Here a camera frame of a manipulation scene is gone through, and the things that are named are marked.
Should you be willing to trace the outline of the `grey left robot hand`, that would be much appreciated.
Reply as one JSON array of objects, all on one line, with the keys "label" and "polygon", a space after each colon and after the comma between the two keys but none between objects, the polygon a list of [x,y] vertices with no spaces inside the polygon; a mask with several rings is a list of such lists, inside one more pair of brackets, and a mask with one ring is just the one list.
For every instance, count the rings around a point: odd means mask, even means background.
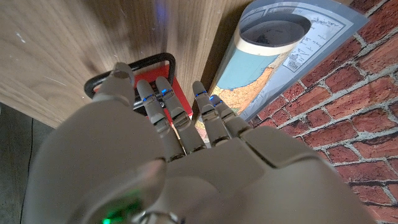
[{"label": "grey left robot hand", "polygon": [[252,128],[200,82],[205,145],[165,78],[149,84],[117,63],[91,103],[40,147],[24,223],[372,223],[313,149],[275,128]]}]

